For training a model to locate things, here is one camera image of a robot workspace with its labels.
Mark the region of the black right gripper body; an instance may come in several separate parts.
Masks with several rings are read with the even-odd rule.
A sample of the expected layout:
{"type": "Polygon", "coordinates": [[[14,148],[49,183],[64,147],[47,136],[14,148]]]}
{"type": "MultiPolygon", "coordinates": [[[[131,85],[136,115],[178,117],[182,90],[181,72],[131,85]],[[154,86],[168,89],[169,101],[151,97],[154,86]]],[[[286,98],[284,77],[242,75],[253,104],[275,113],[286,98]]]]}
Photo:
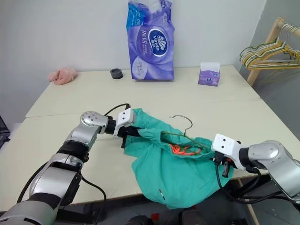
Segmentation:
{"type": "Polygon", "coordinates": [[[226,157],[223,153],[217,151],[215,151],[215,154],[211,160],[214,163],[215,168],[219,167],[220,165],[224,165],[226,168],[230,168],[231,166],[231,159],[226,157]]]}

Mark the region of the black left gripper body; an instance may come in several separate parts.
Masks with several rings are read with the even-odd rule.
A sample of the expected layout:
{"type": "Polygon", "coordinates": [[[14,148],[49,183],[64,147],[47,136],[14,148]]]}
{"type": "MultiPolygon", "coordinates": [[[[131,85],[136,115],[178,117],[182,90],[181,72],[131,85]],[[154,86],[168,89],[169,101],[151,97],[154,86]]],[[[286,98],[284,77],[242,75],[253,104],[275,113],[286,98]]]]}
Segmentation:
{"type": "Polygon", "coordinates": [[[117,136],[121,138],[126,138],[128,135],[134,136],[135,135],[135,127],[129,126],[129,127],[120,127],[117,136]]]}

